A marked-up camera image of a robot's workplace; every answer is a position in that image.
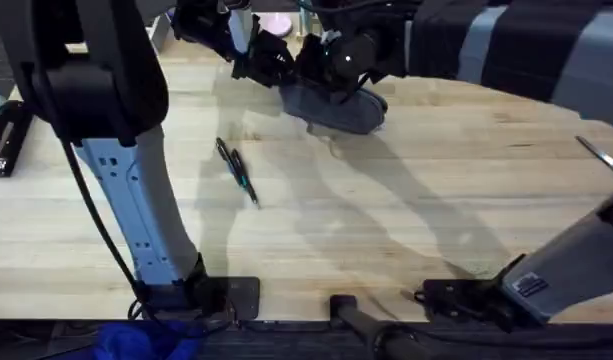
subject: pen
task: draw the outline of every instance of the pen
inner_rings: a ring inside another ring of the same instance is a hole
[[[237,149],[233,149],[231,152],[231,158],[233,160],[233,164],[235,164],[235,171],[238,173],[237,175],[240,176],[240,184],[244,189],[246,189],[248,195],[250,195],[250,199],[253,201],[253,204],[259,206],[257,194],[255,193],[253,184],[250,183],[250,178],[248,177],[248,170],[246,170],[246,165],[244,165],[244,162],[242,161]]]
[[[233,159],[231,159],[230,155],[228,154],[228,148],[226,147],[226,143],[221,138],[217,138],[217,140],[215,140],[215,143],[217,145],[217,151],[219,152],[219,155],[222,157],[222,159],[224,159],[224,161],[226,161],[226,164],[228,164],[228,170],[230,170],[231,174],[233,174],[233,176],[235,177],[237,184],[239,184],[239,186],[243,186],[239,176],[237,176],[237,170],[235,169]]]
[[[235,177],[235,181],[237,181],[237,184],[244,190],[246,190],[253,203],[257,205],[257,207],[259,207],[259,200],[257,199],[257,194],[255,193],[253,185],[250,183],[248,171],[246,170],[246,166],[244,165],[244,162],[242,161],[239,152],[236,149],[233,149],[233,151],[229,153],[228,148],[226,147],[226,143],[221,138],[217,138],[215,143],[217,145],[217,151],[219,152],[219,155],[228,164],[228,169]]]

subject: butcher block tabletop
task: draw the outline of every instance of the butcher block tabletop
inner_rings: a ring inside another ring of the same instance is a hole
[[[389,77],[370,86],[390,105],[374,134],[309,131],[277,89],[231,79],[209,49],[170,38],[160,62],[186,230],[210,275],[260,278],[260,319],[325,320],[331,295],[353,294],[378,318],[424,321],[403,296],[423,280],[492,277],[613,193],[613,173],[574,138],[613,155],[613,127],[552,105]],[[218,136],[242,154],[261,209],[215,151]],[[14,176],[0,179],[0,318],[123,319],[132,300],[57,138],[34,121]],[[613,323],[613,294],[554,321]]]

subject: blue cloth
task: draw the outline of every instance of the blue cloth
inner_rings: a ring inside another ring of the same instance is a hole
[[[203,331],[201,326],[188,329],[180,321],[165,324],[190,336]],[[93,352],[97,360],[190,360],[195,358],[200,345],[200,339],[180,339],[152,321],[135,321],[102,326]]]

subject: pink object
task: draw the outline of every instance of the pink object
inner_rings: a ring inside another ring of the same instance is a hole
[[[257,15],[259,15],[259,23],[262,29],[275,36],[285,37],[293,30],[293,22],[290,21],[288,14],[268,13]]]

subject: sticker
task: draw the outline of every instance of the sticker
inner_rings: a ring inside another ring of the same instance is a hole
[[[513,289],[528,298],[548,288],[548,283],[535,273],[528,273],[513,283]]]

